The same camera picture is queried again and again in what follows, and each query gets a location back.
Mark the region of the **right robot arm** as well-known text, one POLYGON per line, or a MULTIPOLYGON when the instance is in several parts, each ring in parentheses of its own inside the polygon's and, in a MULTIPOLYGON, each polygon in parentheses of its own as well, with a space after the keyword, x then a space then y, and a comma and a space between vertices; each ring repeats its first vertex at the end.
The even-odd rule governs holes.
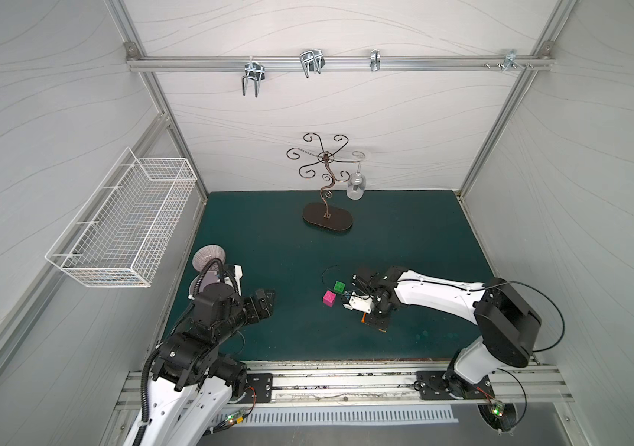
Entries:
POLYGON ((402 307, 430 308, 478 328, 477 339, 457 351, 441 376, 422 379, 418 390, 462 400, 498 368, 530 363, 542 319, 506 280, 454 282, 392 267, 383 274, 359 269, 352 284, 356 290, 342 299, 343 307, 361 312, 364 324, 382 332, 402 307))

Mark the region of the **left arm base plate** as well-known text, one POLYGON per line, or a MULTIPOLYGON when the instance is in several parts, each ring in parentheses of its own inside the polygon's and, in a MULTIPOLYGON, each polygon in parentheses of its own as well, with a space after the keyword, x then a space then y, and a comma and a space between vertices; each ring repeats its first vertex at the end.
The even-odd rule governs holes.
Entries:
POLYGON ((253 401, 256 404, 271 403, 273 379, 274 375, 270 373, 248 373, 244 392, 234 403, 248 404, 253 401))

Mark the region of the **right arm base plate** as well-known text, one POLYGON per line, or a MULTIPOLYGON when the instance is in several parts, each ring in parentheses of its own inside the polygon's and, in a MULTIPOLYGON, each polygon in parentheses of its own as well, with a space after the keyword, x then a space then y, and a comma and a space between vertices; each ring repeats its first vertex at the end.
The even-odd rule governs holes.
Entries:
POLYGON ((417 371, 413 388, 424 401, 488 400, 494 397, 486 379, 478 384, 468 383, 450 371, 417 371))

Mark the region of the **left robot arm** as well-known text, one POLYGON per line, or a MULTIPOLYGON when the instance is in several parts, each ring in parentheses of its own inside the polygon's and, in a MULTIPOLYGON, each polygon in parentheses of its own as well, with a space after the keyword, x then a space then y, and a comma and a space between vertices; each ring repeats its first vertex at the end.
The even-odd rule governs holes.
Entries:
POLYGON ((211 258, 191 282, 188 308, 144 362, 140 412, 125 444, 195 445, 252 414, 260 392, 246 364, 220 347, 246 325, 272 317, 276 293, 243 297, 239 272, 211 258))

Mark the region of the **magenta lego brick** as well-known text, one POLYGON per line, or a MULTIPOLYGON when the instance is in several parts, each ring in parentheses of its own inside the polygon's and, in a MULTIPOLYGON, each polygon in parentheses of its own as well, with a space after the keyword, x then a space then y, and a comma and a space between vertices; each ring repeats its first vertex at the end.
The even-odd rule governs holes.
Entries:
POLYGON ((335 304, 336 298, 335 292, 327 290, 323 295, 322 303, 331 308, 335 304))

